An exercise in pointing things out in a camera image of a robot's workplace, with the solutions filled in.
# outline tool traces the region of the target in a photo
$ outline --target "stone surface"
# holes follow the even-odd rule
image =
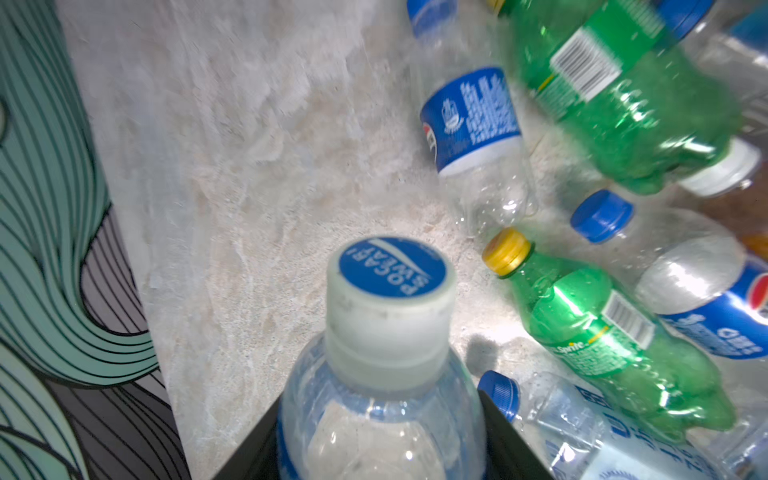
[[[326,259],[355,237],[415,237],[455,263],[451,338],[473,375],[562,372],[440,202],[405,0],[58,7],[194,478],[280,394],[323,329]],[[569,253],[570,210],[607,183],[514,93],[542,205],[524,228]]]

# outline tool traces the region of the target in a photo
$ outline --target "water bottle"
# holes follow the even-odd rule
[[[636,212],[608,190],[585,200],[571,225],[603,243],[606,267],[677,331],[713,355],[753,360],[748,386],[768,380],[768,263],[728,229],[690,210]]]
[[[765,0],[657,0],[680,45],[705,73],[741,101],[741,136],[768,153],[768,3]],[[751,181],[701,211],[768,260],[768,164]]]
[[[480,398],[449,346],[456,275],[415,240],[372,237],[330,259],[326,329],[280,400],[282,480],[479,480]]]
[[[408,0],[408,13],[413,96],[456,223],[474,237],[534,214],[528,152],[503,70],[470,46],[457,0]]]
[[[768,480],[768,409],[744,410],[728,432],[697,432],[691,439],[699,450],[728,473],[728,478]]]
[[[507,228],[483,252],[504,280],[523,327],[550,353],[665,442],[686,429],[728,430],[736,414],[707,355],[671,337],[604,270],[539,253]]]
[[[528,382],[486,372],[488,393],[558,480],[716,480],[720,473],[693,447],[648,435],[599,392],[551,373]]]
[[[682,180],[706,197],[754,172],[761,154],[736,136],[738,102],[691,64],[651,5],[490,2],[511,16],[523,83],[607,177],[643,195]]]

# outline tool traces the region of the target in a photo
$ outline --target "teal wavy pattern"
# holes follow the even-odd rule
[[[96,324],[81,264],[109,208],[52,3],[0,0],[0,339],[70,386],[116,386],[157,368],[148,332]]]
[[[77,437],[58,403],[1,343],[0,478],[88,478]]]

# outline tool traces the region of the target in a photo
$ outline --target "sprite bottle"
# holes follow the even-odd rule
[[[740,106],[688,60],[642,0],[489,0],[510,15],[516,71],[536,101],[636,194],[744,187],[761,153]]]
[[[604,270],[538,253],[512,228],[491,240],[483,260],[508,282],[526,331],[643,429],[679,443],[690,427],[733,427],[717,367]]]

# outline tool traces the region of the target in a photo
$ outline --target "barcode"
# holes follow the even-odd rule
[[[590,101],[619,75],[621,67],[589,31],[579,28],[552,56],[550,66]]]
[[[611,292],[601,315],[626,333],[643,350],[648,348],[650,341],[654,339],[656,325],[616,290]]]

